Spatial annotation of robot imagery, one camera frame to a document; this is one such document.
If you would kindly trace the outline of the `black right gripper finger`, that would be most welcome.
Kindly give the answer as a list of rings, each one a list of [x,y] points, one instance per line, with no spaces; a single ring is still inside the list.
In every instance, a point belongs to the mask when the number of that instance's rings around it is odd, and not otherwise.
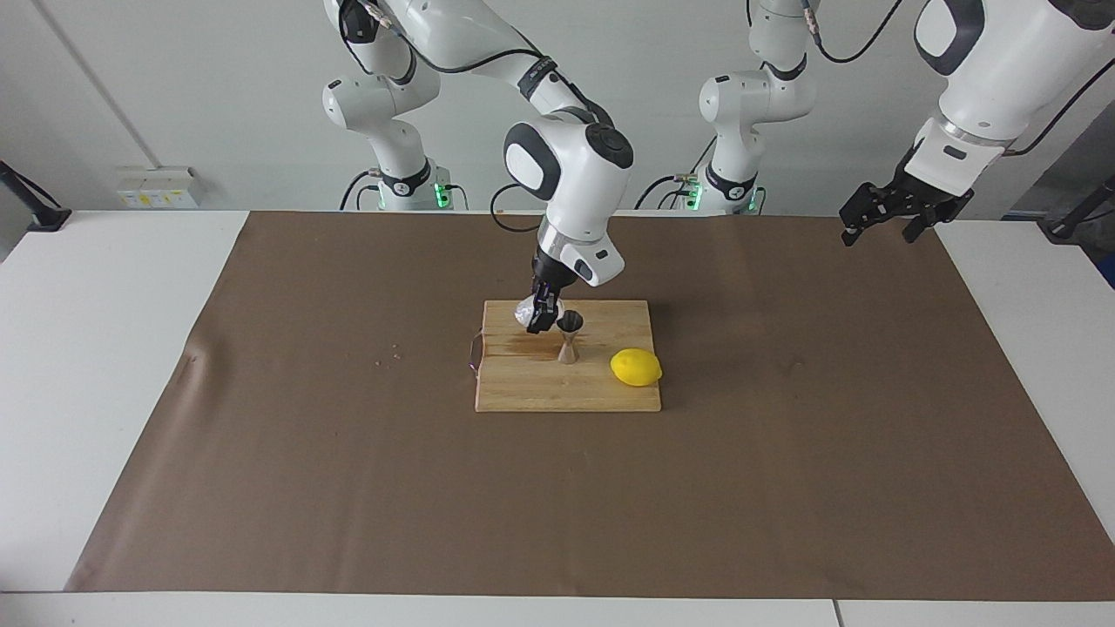
[[[525,299],[525,330],[529,334],[549,332],[560,318],[560,288],[535,278],[532,293]]]

